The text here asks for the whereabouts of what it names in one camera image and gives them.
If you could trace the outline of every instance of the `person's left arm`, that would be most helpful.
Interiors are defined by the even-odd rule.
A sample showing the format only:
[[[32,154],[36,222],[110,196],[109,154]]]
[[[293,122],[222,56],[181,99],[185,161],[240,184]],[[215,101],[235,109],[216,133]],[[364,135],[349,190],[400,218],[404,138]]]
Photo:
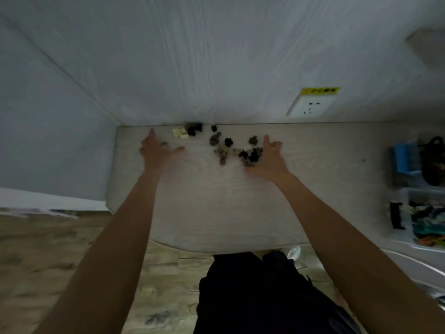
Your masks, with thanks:
[[[163,149],[153,129],[141,144],[144,172],[35,334],[122,331],[141,273],[158,181],[184,152],[184,147]]]

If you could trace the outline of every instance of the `yellow label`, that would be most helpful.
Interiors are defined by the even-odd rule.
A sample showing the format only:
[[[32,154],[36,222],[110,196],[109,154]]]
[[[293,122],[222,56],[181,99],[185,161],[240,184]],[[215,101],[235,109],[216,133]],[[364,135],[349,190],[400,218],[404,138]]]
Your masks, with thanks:
[[[303,88],[300,95],[337,95],[340,87],[337,88]]]

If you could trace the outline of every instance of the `forearm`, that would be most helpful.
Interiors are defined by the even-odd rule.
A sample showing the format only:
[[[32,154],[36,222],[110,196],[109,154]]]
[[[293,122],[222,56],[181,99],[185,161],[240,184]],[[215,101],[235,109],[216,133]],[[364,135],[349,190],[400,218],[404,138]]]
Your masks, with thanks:
[[[442,310],[370,240],[296,177],[278,180],[327,273],[370,333],[424,331],[445,324]],[[377,317],[384,321],[375,321]]]
[[[120,333],[146,252],[157,179],[143,174],[36,333]]]

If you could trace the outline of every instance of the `hand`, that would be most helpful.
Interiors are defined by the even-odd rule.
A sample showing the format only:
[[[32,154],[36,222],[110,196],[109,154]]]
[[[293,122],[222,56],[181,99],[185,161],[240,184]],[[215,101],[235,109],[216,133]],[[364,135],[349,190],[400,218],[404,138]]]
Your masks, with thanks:
[[[247,173],[271,180],[274,183],[285,178],[290,172],[287,169],[286,162],[280,155],[282,145],[283,143],[280,141],[271,143],[269,136],[265,135],[261,160],[255,167],[247,167],[244,170]]]
[[[164,170],[181,157],[185,150],[184,146],[173,151],[162,148],[153,129],[150,129],[150,133],[141,144],[139,153],[144,158],[144,173],[156,179],[159,179]]]

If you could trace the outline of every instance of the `light wood tabletop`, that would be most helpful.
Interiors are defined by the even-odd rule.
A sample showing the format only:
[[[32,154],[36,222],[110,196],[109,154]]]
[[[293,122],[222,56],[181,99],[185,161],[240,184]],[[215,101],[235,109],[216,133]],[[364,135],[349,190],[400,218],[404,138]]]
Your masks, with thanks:
[[[175,126],[156,126],[160,140],[186,151],[161,179],[151,240],[191,252],[228,253],[280,248],[308,242],[297,217],[271,183],[245,174],[237,156],[221,166],[209,145],[209,125],[188,139],[174,138]],[[138,153],[150,127],[120,127],[107,203],[115,212],[143,170]],[[389,146],[439,125],[414,123],[321,123],[220,125],[222,139],[242,148],[264,134],[283,142],[289,170],[318,197],[380,247],[403,252],[408,246],[387,239],[390,190]]]

